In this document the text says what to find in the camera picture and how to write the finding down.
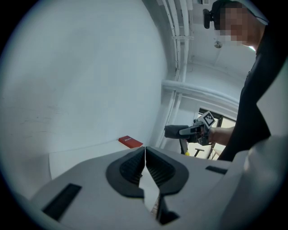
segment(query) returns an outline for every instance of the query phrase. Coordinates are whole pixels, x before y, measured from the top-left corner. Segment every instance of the curved white wall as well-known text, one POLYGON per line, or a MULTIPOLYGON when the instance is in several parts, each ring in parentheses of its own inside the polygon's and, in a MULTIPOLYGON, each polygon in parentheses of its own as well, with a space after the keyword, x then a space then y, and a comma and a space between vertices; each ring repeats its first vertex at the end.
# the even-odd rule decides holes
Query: curved white wall
POLYGON ((245 76, 232 77, 229 74, 199 64, 187 67, 186 83, 219 91, 239 101, 245 76))
POLYGON ((2 159, 22 195, 50 180, 47 153, 150 140, 167 61, 141 0, 41 2, 3 57, 2 159))

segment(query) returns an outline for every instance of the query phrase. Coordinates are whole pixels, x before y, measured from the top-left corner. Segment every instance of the forearm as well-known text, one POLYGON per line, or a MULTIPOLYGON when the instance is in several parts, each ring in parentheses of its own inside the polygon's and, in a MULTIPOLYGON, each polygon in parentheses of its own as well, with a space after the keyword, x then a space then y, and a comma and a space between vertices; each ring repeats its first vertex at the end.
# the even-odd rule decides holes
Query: forearm
POLYGON ((234 127, 231 128, 211 128, 209 142, 215 142, 226 146, 231 137, 234 127))

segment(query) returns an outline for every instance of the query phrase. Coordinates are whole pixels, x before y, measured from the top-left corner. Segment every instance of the white ceiling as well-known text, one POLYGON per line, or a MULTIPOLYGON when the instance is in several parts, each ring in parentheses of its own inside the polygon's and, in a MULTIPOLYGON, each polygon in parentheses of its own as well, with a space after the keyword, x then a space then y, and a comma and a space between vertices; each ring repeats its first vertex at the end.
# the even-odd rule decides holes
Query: white ceiling
POLYGON ((211 22, 210 29, 203 26, 203 9, 211 10, 215 0, 209 5, 193 4, 193 47, 191 59, 220 67, 246 78, 251 70, 256 53, 249 47, 229 41, 229 37, 219 36, 211 22), (214 47, 215 41, 221 41, 220 49, 214 47))

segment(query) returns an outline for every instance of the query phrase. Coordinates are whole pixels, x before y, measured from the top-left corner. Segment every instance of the white surface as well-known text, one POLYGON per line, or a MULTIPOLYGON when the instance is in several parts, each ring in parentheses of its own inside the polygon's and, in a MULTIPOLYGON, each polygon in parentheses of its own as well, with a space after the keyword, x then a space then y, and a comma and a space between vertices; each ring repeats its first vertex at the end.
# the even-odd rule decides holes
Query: white surface
POLYGON ((145 166, 140 178, 139 188, 144 190, 144 204, 149 211, 152 211, 159 196, 159 188, 145 166))
POLYGON ((218 91, 239 101, 245 80, 235 79, 229 74, 198 64, 190 64, 187 68, 186 83, 218 91))
POLYGON ((119 141, 112 141, 87 148, 50 153, 49 165, 52 180, 80 162, 126 149, 129 149, 129 147, 119 141))
MULTIPOLYGON (((172 35, 175 36, 175 29, 174 29, 174 25, 173 25, 173 22, 172 22, 172 18, 171 18, 171 15, 170 15, 170 11, 169 11, 169 8, 168 8, 168 5, 167 5, 167 2, 166 0, 162 0, 162 3, 164 5, 164 8, 165 8, 165 11, 167 13, 167 17, 168 17, 168 20, 169 20, 169 24, 170 24, 170 27, 171 27, 171 32, 172 32, 172 35)), ((173 44, 174 44, 174 52, 175 52, 175 68, 178 67, 178 58, 177 58, 177 45, 176 45, 176 40, 173 40, 173 44)))
POLYGON ((288 59, 277 78, 257 102, 271 135, 288 134, 288 59))
POLYGON ((184 82, 177 82, 171 80, 163 80, 162 86, 166 89, 175 90, 177 93, 185 93, 188 95, 194 94, 202 94, 206 97, 210 97, 216 99, 218 101, 226 102, 227 104, 234 105, 238 107, 239 100, 227 95, 225 93, 221 93, 217 90, 213 90, 211 88, 201 87, 194 84, 188 84, 184 82))
POLYGON ((141 0, 40 1, 2 58, 1 153, 26 198, 50 180, 40 156, 150 140, 167 62, 141 0))

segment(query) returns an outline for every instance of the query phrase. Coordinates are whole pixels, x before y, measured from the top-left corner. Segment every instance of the black rubber pad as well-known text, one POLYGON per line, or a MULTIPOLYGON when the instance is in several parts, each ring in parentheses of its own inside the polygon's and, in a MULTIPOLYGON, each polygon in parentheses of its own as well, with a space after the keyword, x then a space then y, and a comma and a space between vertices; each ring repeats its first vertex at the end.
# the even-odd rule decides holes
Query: black rubber pad
POLYGON ((220 174, 224 174, 224 175, 228 171, 227 169, 219 168, 219 167, 215 167, 215 166, 208 166, 208 167, 206 167, 206 169, 209 170, 209 171, 220 173, 220 174))
POLYGON ((81 186, 67 185, 44 209, 43 212, 54 220, 58 221, 75 199, 81 186))
POLYGON ((139 188, 144 166, 145 148, 141 147, 109 164, 106 170, 107 181, 123 196, 144 198, 144 191, 139 188))
POLYGON ((146 147, 146 166, 161 195, 178 193, 189 177, 183 164, 151 147, 146 147))

